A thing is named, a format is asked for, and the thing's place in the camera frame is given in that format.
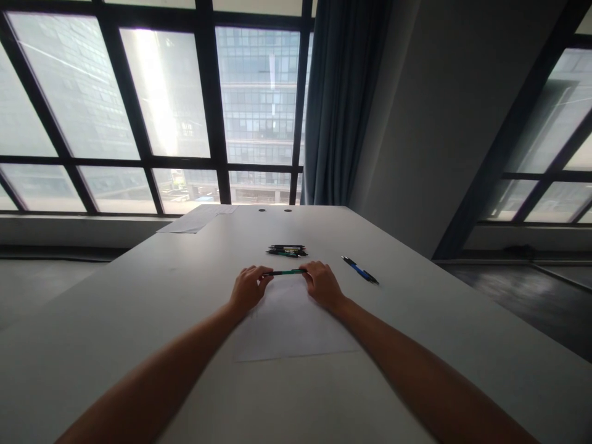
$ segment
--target dark floor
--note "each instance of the dark floor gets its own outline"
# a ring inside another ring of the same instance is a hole
[[[592,293],[527,265],[440,265],[592,363]],[[545,267],[585,286],[592,267]]]

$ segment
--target white table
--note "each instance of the white table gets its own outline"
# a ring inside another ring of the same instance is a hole
[[[0,442],[51,442],[149,354],[228,300],[236,274],[306,259],[468,377],[542,442],[592,430],[592,366],[344,207],[243,206],[159,233],[0,334]],[[361,279],[352,257],[380,286]],[[431,442],[364,351],[234,363],[221,347],[165,443]]]

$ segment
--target sheet of paper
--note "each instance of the sheet of paper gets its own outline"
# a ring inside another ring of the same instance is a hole
[[[234,361],[359,350],[358,342],[306,291],[302,276],[276,276],[234,337]]]
[[[157,232],[197,233],[218,216],[212,213],[194,213],[194,211],[190,211]]]
[[[216,216],[232,214],[238,205],[202,204],[157,232],[197,233]]]
[[[238,208],[238,205],[200,205],[195,212],[211,214],[232,214]]]

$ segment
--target pen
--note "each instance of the pen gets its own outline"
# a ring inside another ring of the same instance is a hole
[[[305,269],[294,269],[286,271],[270,271],[269,273],[263,273],[262,276],[280,276],[281,274],[302,274],[306,273]]]
[[[275,251],[275,250],[267,250],[267,252],[269,254],[275,254],[277,256],[287,256],[287,257],[295,257],[295,258],[300,257],[300,256],[298,256],[297,254],[294,254],[294,253],[278,252],[278,251]]]
[[[298,256],[308,256],[308,253],[306,253],[304,250],[298,249],[298,248],[284,247],[283,249],[277,249],[274,247],[269,247],[269,249],[272,251],[277,251],[277,252],[293,253],[293,254],[297,254]]]
[[[275,248],[275,249],[283,249],[285,248],[291,248],[291,249],[300,249],[300,250],[304,250],[305,246],[304,245],[270,245],[270,248]]]
[[[350,265],[355,271],[357,271],[358,274],[362,278],[364,278],[368,282],[372,282],[374,284],[378,284],[378,281],[374,278],[374,276],[372,276],[366,270],[359,269],[359,267],[357,267],[356,263],[353,260],[351,260],[351,259],[349,259],[348,257],[345,257],[345,256],[341,256],[341,257],[346,262],[346,264]]]

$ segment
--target floor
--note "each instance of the floor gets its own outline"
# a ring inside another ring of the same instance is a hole
[[[522,265],[440,265],[592,363],[592,293]],[[592,287],[592,267],[545,266]]]
[[[0,331],[105,265],[65,260],[0,260]]]

